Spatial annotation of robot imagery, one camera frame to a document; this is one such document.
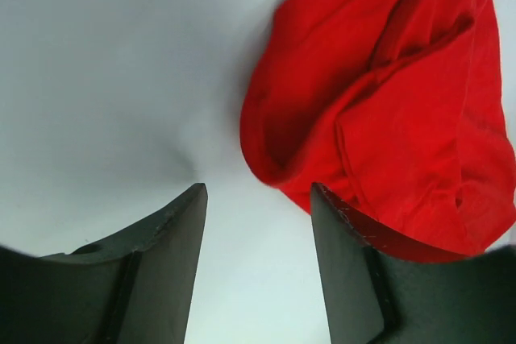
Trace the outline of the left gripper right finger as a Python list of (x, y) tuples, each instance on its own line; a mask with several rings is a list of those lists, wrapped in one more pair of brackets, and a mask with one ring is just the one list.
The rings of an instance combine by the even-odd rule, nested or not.
[(310, 207), (333, 343), (514, 342), (514, 246), (473, 257), (431, 247), (322, 184)]

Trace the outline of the red t-shirt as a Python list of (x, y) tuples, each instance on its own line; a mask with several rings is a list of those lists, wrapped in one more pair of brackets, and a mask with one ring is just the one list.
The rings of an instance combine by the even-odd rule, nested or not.
[(285, 0), (240, 116), (254, 175), (326, 185), (419, 242), (478, 255), (515, 223), (493, 0)]

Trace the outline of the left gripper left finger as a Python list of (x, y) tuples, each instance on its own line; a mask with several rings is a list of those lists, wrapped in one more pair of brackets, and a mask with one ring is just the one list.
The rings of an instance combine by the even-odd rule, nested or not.
[(208, 195), (196, 183), (155, 213), (70, 254), (1, 249), (4, 343), (182, 343)]

